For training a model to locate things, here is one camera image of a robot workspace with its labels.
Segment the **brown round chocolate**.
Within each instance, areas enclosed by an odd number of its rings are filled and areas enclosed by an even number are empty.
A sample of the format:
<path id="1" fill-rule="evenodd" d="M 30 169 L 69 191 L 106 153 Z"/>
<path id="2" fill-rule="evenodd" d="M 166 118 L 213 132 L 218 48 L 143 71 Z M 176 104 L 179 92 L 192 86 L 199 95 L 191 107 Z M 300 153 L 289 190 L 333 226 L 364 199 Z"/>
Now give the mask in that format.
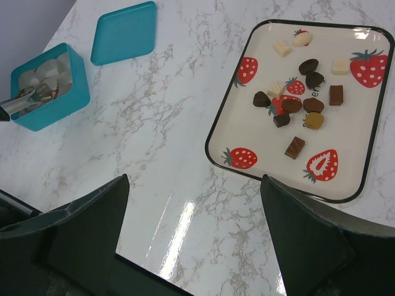
<path id="1" fill-rule="evenodd" d="M 325 105 L 322 101 L 311 97 L 303 100 L 303 108 L 307 113 L 321 113 L 325 108 Z"/>

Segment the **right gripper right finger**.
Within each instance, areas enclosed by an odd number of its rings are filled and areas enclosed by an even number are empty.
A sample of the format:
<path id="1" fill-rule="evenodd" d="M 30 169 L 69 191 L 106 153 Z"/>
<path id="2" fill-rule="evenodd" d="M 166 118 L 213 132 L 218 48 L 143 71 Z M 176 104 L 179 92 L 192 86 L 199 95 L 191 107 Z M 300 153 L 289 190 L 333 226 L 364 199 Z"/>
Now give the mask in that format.
<path id="1" fill-rule="evenodd" d="M 264 175 L 260 195 L 287 295 L 394 295 L 394 228 Z"/>

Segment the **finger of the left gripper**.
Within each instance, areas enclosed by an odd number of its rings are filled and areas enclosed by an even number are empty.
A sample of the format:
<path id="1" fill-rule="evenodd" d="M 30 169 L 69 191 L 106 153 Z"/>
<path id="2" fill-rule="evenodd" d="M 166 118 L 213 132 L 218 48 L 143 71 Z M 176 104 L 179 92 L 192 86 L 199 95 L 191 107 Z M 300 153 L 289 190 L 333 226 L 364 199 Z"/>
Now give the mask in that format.
<path id="1" fill-rule="evenodd" d="M 2 121 L 10 121 L 10 115 L 2 107 L 0 107 L 0 122 Z"/>

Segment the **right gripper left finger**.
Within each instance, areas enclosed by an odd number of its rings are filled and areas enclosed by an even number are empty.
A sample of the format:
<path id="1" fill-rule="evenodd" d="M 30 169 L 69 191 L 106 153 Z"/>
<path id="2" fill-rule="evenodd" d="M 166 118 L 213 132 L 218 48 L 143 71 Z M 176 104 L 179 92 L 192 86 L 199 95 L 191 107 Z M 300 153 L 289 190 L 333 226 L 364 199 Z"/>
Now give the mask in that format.
<path id="1" fill-rule="evenodd" d="M 105 295 L 130 185 L 121 175 L 50 212 L 1 228 L 1 295 L 45 295 L 51 273 Z"/>

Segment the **dark round chocolate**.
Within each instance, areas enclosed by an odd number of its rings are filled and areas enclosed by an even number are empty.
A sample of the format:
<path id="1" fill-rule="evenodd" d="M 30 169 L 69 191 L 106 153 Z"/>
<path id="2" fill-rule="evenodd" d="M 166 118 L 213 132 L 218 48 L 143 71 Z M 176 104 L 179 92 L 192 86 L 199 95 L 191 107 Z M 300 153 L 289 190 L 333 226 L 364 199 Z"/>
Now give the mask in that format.
<path id="1" fill-rule="evenodd" d="M 319 61 L 317 59 L 308 59 L 300 64 L 298 70 L 301 75 L 306 76 L 309 73 L 315 72 L 318 65 Z"/>

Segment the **teal chocolate box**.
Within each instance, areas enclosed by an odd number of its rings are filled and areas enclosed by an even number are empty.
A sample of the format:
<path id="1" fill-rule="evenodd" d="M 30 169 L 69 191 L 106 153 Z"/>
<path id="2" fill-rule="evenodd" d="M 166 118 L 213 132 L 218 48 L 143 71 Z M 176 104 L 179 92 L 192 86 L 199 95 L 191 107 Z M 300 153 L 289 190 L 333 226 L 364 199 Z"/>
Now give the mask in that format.
<path id="1" fill-rule="evenodd" d="M 10 115 L 10 120 L 31 131 L 39 131 L 69 116 L 90 101 L 84 60 L 66 43 L 15 68 L 10 75 L 11 97 L 27 86 L 40 83 L 52 89 L 52 100 Z"/>

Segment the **brown rectangular chocolate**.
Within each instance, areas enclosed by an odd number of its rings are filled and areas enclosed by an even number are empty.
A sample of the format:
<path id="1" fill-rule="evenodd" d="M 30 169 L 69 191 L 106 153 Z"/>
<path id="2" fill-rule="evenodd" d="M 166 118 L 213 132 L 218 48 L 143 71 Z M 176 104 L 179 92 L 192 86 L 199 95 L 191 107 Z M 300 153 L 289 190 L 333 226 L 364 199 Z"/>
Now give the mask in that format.
<path id="1" fill-rule="evenodd" d="M 332 106 L 340 106 L 344 102 L 344 89 L 343 85 L 330 86 L 330 100 L 329 104 Z"/>

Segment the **brown oval chocolate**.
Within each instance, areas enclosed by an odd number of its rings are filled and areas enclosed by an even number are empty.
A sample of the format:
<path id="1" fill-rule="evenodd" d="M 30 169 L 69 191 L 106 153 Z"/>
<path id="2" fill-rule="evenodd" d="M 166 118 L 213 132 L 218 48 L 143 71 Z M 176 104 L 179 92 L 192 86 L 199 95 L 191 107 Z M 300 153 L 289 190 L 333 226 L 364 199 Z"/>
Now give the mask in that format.
<path id="1" fill-rule="evenodd" d="M 285 99 L 281 103 L 281 108 L 286 113 L 296 113 L 302 109 L 302 102 L 298 99 Z"/>

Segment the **dark small chocolate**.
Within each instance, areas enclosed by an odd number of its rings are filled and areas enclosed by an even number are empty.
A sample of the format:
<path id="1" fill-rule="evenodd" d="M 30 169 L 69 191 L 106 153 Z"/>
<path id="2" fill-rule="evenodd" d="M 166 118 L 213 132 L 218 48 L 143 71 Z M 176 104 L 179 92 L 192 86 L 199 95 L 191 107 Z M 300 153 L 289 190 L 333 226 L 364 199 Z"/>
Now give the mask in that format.
<path id="1" fill-rule="evenodd" d="M 254 94 L 253 105 L 255 107 L 267 108 L 271 105 L 270 98 L 263 91 L 258 91 Z"/>

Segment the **strawberry pattern tray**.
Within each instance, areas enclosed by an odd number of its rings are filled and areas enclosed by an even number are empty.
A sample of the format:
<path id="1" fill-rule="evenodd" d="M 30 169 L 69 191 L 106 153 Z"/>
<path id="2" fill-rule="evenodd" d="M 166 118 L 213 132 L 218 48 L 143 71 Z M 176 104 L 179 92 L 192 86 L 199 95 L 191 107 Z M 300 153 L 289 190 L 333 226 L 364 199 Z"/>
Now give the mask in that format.
<path id="1" fill-rule="evenodd" d="M 261 22 L 210 129 L 207 158 L 327 202 L 355 199 L 367 177 L 393 54 L 393 36 L 378 27 Z"/>

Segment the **tan shell chocolate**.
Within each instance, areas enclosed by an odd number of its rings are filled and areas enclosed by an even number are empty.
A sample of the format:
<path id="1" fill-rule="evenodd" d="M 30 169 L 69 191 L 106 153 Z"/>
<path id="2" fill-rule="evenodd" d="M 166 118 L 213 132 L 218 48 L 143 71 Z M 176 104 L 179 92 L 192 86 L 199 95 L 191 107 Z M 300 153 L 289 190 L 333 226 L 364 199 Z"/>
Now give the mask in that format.
<path id="1" fill-rule="evenodd" d="M 321 113 L 311 112 L 306 115 L 303 126 L 312 130 L 319 130 L 324 120 L 325 117 Z"/>

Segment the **white ridged chocolate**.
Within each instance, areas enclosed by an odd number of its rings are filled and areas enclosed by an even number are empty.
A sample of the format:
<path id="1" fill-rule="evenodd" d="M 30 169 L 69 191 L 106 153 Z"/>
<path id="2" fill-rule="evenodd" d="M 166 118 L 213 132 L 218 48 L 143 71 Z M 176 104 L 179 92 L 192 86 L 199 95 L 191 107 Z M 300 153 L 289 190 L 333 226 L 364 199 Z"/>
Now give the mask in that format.
<path id="1" fill-rule="evenodd" d="M 269 90 L 267 91 L 267 95 L 271 97 L 279 98 L 285 91 L 285 84 L 280 82 L 274 82 Z"/>

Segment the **dark square chocolate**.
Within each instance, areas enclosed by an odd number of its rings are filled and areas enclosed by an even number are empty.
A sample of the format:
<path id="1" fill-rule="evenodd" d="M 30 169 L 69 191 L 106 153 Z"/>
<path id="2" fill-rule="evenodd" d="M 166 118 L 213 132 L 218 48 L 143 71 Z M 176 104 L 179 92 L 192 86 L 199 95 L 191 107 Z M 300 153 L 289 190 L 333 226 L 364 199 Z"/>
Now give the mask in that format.
<path id="1" fill-rule="evenodd" d="M 288 113 L 283 113 L 280 115 L 276 115 L 273 118 L 273 122 L 277 128 L 281 128 L 290 123 L 291 119 Z"/>

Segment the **teal box lid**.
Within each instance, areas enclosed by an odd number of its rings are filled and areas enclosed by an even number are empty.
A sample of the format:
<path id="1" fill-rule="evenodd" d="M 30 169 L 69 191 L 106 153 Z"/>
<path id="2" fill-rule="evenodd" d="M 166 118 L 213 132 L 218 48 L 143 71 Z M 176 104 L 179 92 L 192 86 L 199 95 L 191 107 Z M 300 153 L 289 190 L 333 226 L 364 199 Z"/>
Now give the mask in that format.
<path id="1" fill-rule="evenodd" d="M 154 1 L 130 6 L 98 18 L 90 61 L 95 66 L 145 56 L 156 43 L 157 6 Z"/>

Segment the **metal serving tongs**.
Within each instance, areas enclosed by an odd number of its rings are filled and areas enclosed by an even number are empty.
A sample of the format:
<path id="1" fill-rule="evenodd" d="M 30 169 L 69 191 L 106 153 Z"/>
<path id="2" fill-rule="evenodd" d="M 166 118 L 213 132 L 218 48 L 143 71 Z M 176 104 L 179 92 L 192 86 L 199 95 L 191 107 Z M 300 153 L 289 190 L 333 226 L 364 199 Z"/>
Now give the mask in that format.
<path id="1" fill-rule="evenodd" d="M 52 89 L 46 83 L 23 88 L 15 97 L 1 103 L 1 108 L 9 115 L 36 104 L 46 104 L 52 100 Z"/>

